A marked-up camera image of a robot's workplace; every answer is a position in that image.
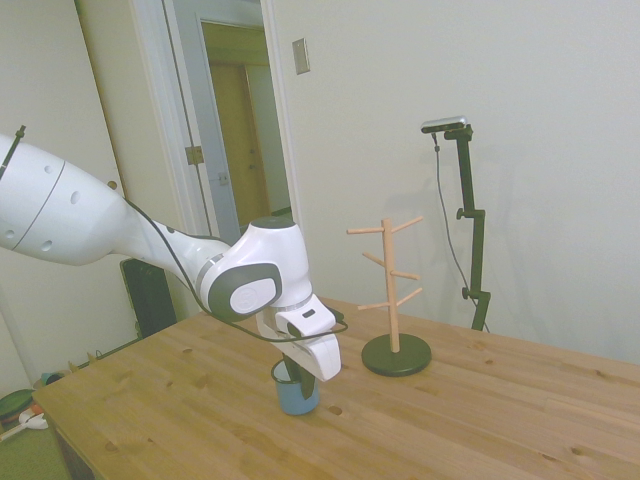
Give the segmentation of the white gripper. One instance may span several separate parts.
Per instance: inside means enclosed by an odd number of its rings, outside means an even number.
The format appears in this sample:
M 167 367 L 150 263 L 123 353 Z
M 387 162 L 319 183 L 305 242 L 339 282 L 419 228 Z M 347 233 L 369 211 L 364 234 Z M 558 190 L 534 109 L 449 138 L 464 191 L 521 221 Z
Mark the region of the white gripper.
M 268 312 L 257 314 L 259 333 L 266 337 L 283 354 L 283 362 L 289 381 L 301 382 L 301 395 L 304 400 L 309 399 L 314 392 L 316 378 L 328 381 L 341 370 L 341 357 L 338 340 L 334 334 L 329 334 L 310 340 L 295 340 L 287 333 L 278 332 L 275 327 L 275 317 Z M 307 372 L 300 372 L 300 367 Z

